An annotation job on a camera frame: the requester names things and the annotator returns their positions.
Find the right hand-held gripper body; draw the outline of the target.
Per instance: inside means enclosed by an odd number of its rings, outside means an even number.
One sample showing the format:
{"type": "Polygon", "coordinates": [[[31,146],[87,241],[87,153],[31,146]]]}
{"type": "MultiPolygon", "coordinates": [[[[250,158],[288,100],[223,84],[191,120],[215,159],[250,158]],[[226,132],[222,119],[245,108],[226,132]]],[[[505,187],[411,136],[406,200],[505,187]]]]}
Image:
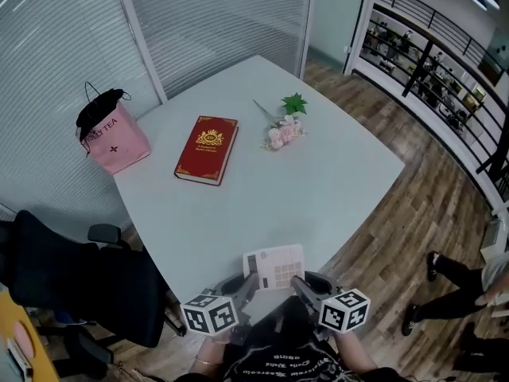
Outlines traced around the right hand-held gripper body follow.
{"type": "Polygon", "coordinates": [[[358,289],[351,289],[321,302],[318,325],[337,333],[347,333],[367,321],[371,300],[358,289]]]}

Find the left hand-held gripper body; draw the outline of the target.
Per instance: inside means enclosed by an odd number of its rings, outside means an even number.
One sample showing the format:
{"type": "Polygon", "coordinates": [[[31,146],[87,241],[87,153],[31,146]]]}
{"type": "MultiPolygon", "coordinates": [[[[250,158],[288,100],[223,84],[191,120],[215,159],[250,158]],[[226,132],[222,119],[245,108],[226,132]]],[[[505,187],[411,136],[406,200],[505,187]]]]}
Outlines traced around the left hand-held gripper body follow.
{"type": "Polygon", "coordinates": [[[245,309],[259,295],[259,290],[247,295],[198,294],[180,308],[188,331],[206,337],[230,332],[230,343],[243,345],[252,329],[251,316],[245,309]]]}

